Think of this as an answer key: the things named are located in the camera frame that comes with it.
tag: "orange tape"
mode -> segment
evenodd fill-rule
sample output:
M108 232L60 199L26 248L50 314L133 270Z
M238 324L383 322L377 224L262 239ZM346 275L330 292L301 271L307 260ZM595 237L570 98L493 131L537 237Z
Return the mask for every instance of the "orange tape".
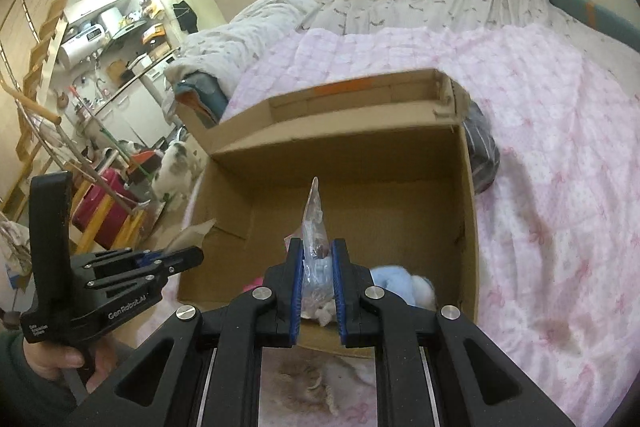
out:
M334 84L324 84L314 88L316 96L326 96L328 94L337 94L339 92L361 91L369 89L373 84L372 78L354 78L344 82L336 82Z
M587 24L596 29L596 5L591 1L587 1Z

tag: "plastic bag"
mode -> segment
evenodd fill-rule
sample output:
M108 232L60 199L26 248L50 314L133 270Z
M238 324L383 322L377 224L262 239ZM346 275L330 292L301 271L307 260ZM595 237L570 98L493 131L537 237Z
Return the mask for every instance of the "plastic bag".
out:
M302 225L285 239L287 250L291 237L301 237L305 250L300 316L303 319L314 319L317 318L316 312L334 298L334 272L329 240L322 219L318 178L314 178L311 183Z

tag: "open cardboard box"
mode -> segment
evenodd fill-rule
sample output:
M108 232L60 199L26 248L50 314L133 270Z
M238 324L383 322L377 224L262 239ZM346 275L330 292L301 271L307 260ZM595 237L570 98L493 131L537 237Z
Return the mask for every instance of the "open cardboard box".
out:
M216 223L203 264L181 275L178 299L224 305L281 263L317 176L329 240L345 238L354 263L424 275L440 305L475 319L467 107L468 95L448 76L420 70L276 96L211 129L190 127L212 158L193 222ZM335 328L310 321L299 344L340 351Z

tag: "silver screw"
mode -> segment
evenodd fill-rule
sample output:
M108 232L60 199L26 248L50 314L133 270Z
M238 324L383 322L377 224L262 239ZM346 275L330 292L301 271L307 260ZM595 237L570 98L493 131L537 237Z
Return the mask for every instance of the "silver screw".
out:
M451 304L444 306L440 310L440 313L442 313L444 318L449 319L450 321L454 321L456 318L460 317L460 310Z
M267 286L258 286L251 295L254 296L254 299L258 299L258 301L264 301L271 297L272 293L271 289L267 288Z
M180 306L175 311L175 316L178 317L182 321L188 321L194 317L196 314L196 308L193 306L186 304L184 306Z
M385 296L385 291L380 286L369 286L364 290L364 295L369 299L382 299Z

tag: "pink object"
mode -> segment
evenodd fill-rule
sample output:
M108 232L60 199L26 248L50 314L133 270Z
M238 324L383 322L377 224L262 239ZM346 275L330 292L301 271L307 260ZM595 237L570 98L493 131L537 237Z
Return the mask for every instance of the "pink object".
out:
M276 94L427 67L469 90L502 150L476 198L479 326L576 425L600 427L640 370L640 106L612 74L538 25L313 29L245 71L223 120Z
M122 178L114 169L108 168L102 173L102 178L107 184L113 188L118 194L123 195L125 198L128 198L132 201L138 201L131 192L124 188L124 183ZM84 232L86 227L89 226L89 221L91 221L92 216L98 208L98 205L102 201L102 198L105 197L106 192L103 188L98 185L94 185L91 187L88 192L82 198L82 201L78 205L76 209L76 213L73 216L72 223L74 226L80 230L80 232ZM107 214L106 219L104 220L100 230L98 230L97 235L95 236L95 242L98 243L101 247L109 250L113 241L116 239L122 224L127 219L127 213L119 206L119 204L114 204Z
M253 290L258 286L262 286L262 282L264 281L264 277L256 277L251 284L248 284L244 288L242 288L243 292L248 292L249 290Z

